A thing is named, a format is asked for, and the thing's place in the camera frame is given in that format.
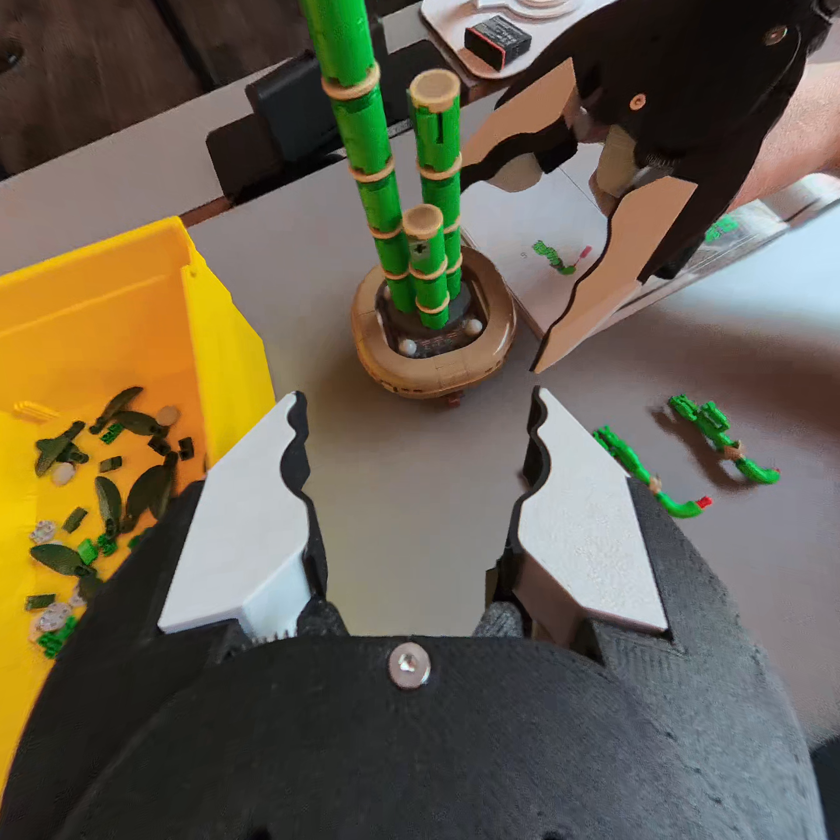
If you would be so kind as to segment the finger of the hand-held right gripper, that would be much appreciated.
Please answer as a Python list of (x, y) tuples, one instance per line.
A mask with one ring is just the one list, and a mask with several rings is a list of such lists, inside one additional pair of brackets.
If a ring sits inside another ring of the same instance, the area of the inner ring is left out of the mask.
[(561, 315), (545, 333), (530, 370), (540, 374), (598, 331), (653, 272), (648, 263), (688, 204), (697, 184), (672, 175), (635, 184), (636, 143), (613, 126), (604, 142), (595, 185), (625, 192), (607, 218), (607, 238), (598, 260), (575, 283)]
[(545, 173), (543, 157), (575, 150), (571, 122), (577, 100), (572, 58), (511, 88), (462, 150), (460, 191), (488, 183), (522, 193), (537, 185)]

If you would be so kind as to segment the small black battery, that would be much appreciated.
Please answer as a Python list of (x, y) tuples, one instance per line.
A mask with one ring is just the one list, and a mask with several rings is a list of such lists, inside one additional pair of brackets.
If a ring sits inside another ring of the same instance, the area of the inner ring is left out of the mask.
[(507, 18), (495, 15), (465, 29), (464, 48), (495, 71), (530, 51), (532, 36)]

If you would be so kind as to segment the lego instruction booklet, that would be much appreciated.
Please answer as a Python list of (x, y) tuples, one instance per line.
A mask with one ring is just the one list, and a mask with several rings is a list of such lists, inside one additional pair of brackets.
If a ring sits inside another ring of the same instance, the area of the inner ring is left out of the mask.
[(600, 144), (581, 144), (573, 158), (524, 192), (481, 182), (461, 197), (463, 233), (494, 263), (539, 338), (606, 245), (607, 219), (589, 187), (601, 151)]

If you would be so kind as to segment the pile of loose lego pieces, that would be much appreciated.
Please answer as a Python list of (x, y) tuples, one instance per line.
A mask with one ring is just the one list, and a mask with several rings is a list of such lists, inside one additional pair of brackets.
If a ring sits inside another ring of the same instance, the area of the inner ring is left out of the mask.
[(197, 476), (200, 416), (159, 387), (119, 388), (35, 441), (45, 501), (26, 534), (28, 641), (49, 662), (93, 597)]

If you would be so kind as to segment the clear acrylic booklet holder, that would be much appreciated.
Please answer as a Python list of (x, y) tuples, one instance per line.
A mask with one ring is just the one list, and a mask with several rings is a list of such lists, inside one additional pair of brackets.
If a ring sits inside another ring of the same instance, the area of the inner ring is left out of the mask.
[(807, 175), (766, 199), (740, 206), (707, 231), (675, 278), (652, 278), (645, 283), (644, 292), (661, 298), (692, 285), (812, 221), (838, 202), (838, 177), (820, 173)]

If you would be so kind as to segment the lego bamboo plant model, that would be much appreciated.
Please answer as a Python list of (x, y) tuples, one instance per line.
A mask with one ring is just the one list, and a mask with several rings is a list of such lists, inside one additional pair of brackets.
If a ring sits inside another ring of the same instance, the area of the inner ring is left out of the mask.
[(301, 9), (379, 259), (351, 308), (360, 362), (390, 392), (456, 406), (501, 368), (517, 327), (497, 268), (462, 246), (459, 79), (425, 70), (407, 89), (423, 202), (402, 209), (364, 2)]

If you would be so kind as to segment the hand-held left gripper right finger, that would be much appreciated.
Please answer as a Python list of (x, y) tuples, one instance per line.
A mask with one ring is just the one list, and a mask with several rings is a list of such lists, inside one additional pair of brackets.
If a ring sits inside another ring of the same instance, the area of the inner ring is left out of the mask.
[(669, 630), (628, 477), (544, 386), (532, 390), (527, 489), (514, 503), (495, 600), (538, 637), (571, 643), (585, 620), (650, 636)]

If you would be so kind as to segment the black plastic block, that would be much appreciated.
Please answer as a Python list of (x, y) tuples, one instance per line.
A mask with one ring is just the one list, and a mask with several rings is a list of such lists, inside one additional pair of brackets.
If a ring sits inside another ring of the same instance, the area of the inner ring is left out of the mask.
[(330, 166), (343, 147), (312, 49), (245, 87), (250, 113), (206, 136), (222, 190), (236, 206)]

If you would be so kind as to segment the green lego bamboo branch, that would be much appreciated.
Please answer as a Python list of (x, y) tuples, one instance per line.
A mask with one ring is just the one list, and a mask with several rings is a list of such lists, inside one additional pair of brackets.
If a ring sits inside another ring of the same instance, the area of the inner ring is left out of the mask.
[(595, 441), (625, 469), (628, 475), (645, 484), (660, 506), (672, 518), (696, 518), (713, 504), (713, 499), (708, 496), (698, 500), (676, 502), (664, 492), (661, 479), (644, 466), (631, 446), (618, 437), (609, 426), (597, 428), (592, 435)]
[(668, 406), (700, 431), (722, 460), (731, 462), (747, 481), (763, 486), (772, 486), (780, 481), (779, 470), (758, 465), (748, 457), (743, 442), (730, 437), (728, 417), (714, 402), (697, 404), (686, 394), (680, 394), (672, 395)]

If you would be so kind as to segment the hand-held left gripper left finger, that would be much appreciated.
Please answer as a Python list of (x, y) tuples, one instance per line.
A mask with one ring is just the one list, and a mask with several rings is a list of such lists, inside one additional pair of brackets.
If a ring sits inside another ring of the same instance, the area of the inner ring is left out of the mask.
[(234, 621), (249, 638), (290, 638), (328, 564), (305, 491), (308, 401), (289, 392), (206, 474), (158, 627)]

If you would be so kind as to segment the yellow plastic bin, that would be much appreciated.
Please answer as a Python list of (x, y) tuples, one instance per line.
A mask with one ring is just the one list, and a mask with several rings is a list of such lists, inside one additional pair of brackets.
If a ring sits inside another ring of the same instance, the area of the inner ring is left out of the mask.
[(28, 597), (65, 602), (75, 580), (30, 555), (32, 531), (77, 550), (104, 532), (95, 491), (100, 463), (125, 500), (162, 462), (125, 429), (91, 434), (131, 386), (130, 409), (178, 412), (167, 436), (194, 456), (174, 492), (204, 477), (275, 405), (264, 344), (237, 310), (182, 222), (172, 217), (2, 277), (2, 788), (53, 661), (37, 645)]

